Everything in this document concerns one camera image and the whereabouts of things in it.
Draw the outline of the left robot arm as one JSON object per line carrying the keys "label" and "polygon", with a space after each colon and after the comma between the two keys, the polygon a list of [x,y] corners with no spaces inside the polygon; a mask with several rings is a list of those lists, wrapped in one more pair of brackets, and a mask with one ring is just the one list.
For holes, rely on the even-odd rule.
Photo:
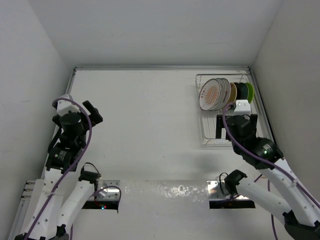
{"label": "left robot arm", "polygon": [[70,240],[73,223],[86,201],[98,187],[101,174],[82,169],[68,198],[69,179],[91,141],[93,127],[103,121],[90,101],[76,103],[69,96],[59,97],[52,106],[52,121],[58,130],[48,146],[43,185],[35,210],[17,240]]}

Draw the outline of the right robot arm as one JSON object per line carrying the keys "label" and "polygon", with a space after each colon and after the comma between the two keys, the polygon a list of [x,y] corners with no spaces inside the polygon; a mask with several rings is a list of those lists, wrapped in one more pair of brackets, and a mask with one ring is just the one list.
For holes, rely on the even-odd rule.
{"label": "right robot arm", "polygon": [[222,122],[233,151],[265,176],[281,196],[260,188],[240,170],[224,179],[227,193],[250,198],[278,219],[293,239],[318,240],[320,203],[293,174],[282,151],[270,139],[257,136],[251,116],[223,116]]}

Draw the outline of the white plate green flower outline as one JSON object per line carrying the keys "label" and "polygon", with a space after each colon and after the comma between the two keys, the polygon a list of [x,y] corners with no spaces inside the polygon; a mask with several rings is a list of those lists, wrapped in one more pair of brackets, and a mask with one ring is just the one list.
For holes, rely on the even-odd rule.
{"label": "white plate green flower outline", "polygon": [[216,80],[218,81],[218,83],[220,85],[220,95],[219,95],[218,101],[215,105],[215,110],[219,110],[220,105],[222,104],[223,99],[225,97],[226,85],[225,85],[225,82],[221,78],[217,78]]}

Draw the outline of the beige plate floral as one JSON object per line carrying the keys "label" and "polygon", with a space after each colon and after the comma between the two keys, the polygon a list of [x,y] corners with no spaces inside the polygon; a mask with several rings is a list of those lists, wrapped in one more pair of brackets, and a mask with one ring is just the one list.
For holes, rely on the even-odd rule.
{"label": "beige plate floral", "polygon": [[234,103],[237,99],[237,87],[236,85],[231,82],[230,83],[230,96],[229,96],[229,99],[228,99],[228,102],[227,103]]}

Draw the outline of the white plate orange sunburst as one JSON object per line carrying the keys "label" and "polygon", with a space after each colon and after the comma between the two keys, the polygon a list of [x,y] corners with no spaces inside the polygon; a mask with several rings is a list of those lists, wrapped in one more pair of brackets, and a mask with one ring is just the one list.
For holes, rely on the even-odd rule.
{"label": "white plate orange sunburst", "polygon": [[209,79],[202,86],[198,101],[199,107],[202,111],[213,110],[218,104],[221,95],[221,84],[215,78]]}

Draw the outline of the white plate red characters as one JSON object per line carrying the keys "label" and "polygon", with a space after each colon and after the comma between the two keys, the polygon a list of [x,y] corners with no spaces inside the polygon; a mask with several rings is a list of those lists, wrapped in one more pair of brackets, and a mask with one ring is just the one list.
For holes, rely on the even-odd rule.
{"label": "white plate red characters", "polygon": [[223,105],[222,108],[224,108],[230,98],[230,94],[231,94],[231,84],[230,82],[226,79],[226,78],[222,78],[224,85],[225,85],[225,96],[223,99]]}

